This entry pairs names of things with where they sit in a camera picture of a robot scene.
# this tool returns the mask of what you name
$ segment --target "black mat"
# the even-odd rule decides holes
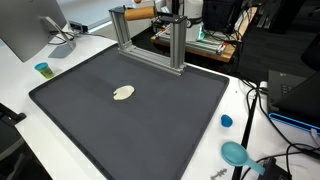
[[[192,67],[174,76],[113,46],[30,97],[108,179],[172,180],[181,178],[228,82]],[[124,85],[135,93],[114,101]]]

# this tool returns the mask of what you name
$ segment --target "blue bottle cap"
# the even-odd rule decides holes
[[[221,125],[223,127],[230,127],[232,125],[233,121],[228,115],[222,115],[221,116]]]
[[[43,70],[48,67],[48,63],[39,63],[34,68],[38,71]]]

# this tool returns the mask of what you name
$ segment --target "blue scoop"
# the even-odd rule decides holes
[[[263,175],[265,169],[254,162],[248,155],[246,149],[240,144],[235,142],[226,142],[221,147],[222,158],[232,166],[244,166],[247,165],[251,169],[257,171],[259,174]]]

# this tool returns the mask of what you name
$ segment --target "monitor stand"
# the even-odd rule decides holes
[[[48,57],[61,59],[67,57],[76,48],[76,43],[74,41],[70,41],[66,33],[63,32],[58,24],[55,23],[50,17],[47,16],[45,19],[59,32],[62,38],[67,42],[67,44],[56,47],[56,49]]]

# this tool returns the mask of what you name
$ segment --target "desk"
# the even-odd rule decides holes
[[[262,82],[260,87],[267,87],[267,83]],[[263,109],[266,111],[267,97],[265,95],[262,95],[262,106]],[[291,142],[303,143],[311,145],[313,147],[317,147],[310,133],[301,129],[294,128],[292,126],[285,125],[277,121],[273,122]],[[257,103],[247,147],[250,157],[256,161],[263,157],[282,154],[286,152],[287,147],[288,143],[285,142],[281,138],[281,136],[276,132],[276,130],[272,127],[271,123],[262,113]],[[296,151],[297,150],[295,148],[290,149],[290,152]],[[278,157],[276,159],[277,165],[283,168],[285,171],[287,171],[285,156]],[[293,180],[319,179],[319,161],[303,154],[296,154],[289,156],[289,163]],[[258,174],[250,170],[245,179],[256,180],[257,178]]]
[[[244,18],[244,20],[242,21],[240,27],[239,27],[239,32],[241,34],[241,36],[243,36],[250,24],[250,22],[252,21],[254,15],[256,14],[257,8],[253,7],[251,8],[249,12],[250,16],[246,16]],[[212,38],[210,37],[206,37],[205,38],[208,41],[213,41]],[[170,46],[170,42],[169,40],[166,39],[158,39],[156,38],[156,36],[153,36],[151,38],[151,42],[154,44],[158,44],[158,45],[162,45],[162,46]],[[211,58],[217,61],[222,61],[222,62],[226,62],[229,63],[231,58],[233,57],[236,49],[231,46],[228,45],[225,50],[222,52],[222,54],[218,55],[214,52],[214,50],[206,50],[206,49],[201,49],[200,47],[205,45],[204,43],[201,42],[190,42],[190,43],[186,43],[186,52],[192,53],[192,54],[196,54],[196,55],[200,55],[203,57],[207,57],[207,58]]]
[[[0,47],[0,101],[15,112],[27,115],[16,128],[53,179],[102,180],[105,177],[100,171],[28,96],[32,89],[46,81],[34,70],[37,63],[48,62],[58,75],[116,42],[83,36],[77,38],[76,43],[76,49],[65,59],[47,58],[55,47],[48,45],[26,63],[21,63],[6,46]],[[184,180],[208,180],[223,168],[228,170],[223,178],[232,177],[234,168],[221,158],[220,147],[230,140],[241,143],[247,122],[245,95],[248,88],[240,80],[227,77],[229,86],[182,177]],[[230,128],[221,126],[223,114],[233,118]]]

